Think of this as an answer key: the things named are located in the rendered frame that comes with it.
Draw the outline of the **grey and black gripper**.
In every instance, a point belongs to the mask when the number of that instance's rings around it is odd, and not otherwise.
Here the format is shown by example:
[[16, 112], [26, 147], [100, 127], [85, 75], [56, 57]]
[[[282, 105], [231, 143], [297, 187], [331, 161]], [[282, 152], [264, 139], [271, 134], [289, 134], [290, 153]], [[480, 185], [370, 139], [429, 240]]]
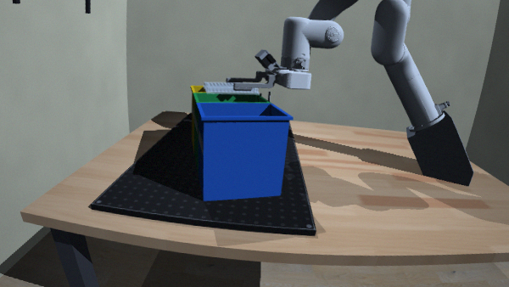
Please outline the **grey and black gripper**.
[[[274, 87], [275, 83], [289, 89], [308, 90], [310, 89], [311, 73], [305, 71], [308, 70], [292, 68], [281, 69], [277, 67], [272, 67], [270, 70], [266, 69], [265, 72], [256, 71], [255, 78], [227, 77], [226, 82], [234, 82], [233, 83], [234, 91], [251, 91], [253, 87], [272, 88]], [[261, 82], [262, 78], [265, 78], [267, 83], [248, 83], [248, 82]]]

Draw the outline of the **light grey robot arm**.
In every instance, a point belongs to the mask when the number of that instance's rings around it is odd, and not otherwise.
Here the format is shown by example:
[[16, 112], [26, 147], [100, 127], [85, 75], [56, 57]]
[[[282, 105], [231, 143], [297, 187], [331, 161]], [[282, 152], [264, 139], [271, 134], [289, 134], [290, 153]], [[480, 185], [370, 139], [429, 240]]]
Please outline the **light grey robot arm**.
[[[308, 70], [310, 46], [336, 48], [343, 41], [344, 32], [341, 26], [333, 21], [357, 1], [319, 0], [308, 19], [301, 17], [285, 19], [281, 66], [267, 50], [261, 49], [255, 57], [268, 70], [273, 66], [281, 69]], [[411, 0], [383, 0], [378, 5], [373, 25], [371, 52], [372, 57], [384, 66], [404, 106], [411, 121], [410, 132], [417, 132], [441, 121], [445, 117], [441, 111], [450, 106], [450, 102], [434, 104], [404, 44], [410, 11]]]

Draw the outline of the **green bin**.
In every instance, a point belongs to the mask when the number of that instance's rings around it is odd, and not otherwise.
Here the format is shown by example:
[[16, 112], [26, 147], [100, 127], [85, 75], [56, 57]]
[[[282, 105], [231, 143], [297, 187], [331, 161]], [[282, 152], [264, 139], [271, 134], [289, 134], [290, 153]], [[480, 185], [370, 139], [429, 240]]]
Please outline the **green bin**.
[[[198, 95], [198, 97], [197, 97]], [[271, 104], [260, 95], [207, 94], [193, 93], [196, 103], [261, 103]], [[229, 102], [228, 102], [229, 101]], [[199, 173], [199, 112], [196, 106], [194, 119], [194, 156]]]

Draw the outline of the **blue bin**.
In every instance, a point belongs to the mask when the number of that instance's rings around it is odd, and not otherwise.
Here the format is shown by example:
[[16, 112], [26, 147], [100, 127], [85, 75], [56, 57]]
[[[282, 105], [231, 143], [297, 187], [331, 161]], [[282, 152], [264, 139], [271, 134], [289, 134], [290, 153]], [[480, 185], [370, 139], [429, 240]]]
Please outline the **blue bin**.
[[203, 200], [280, 196], [293, 117], [274, 104], [196, 105]]

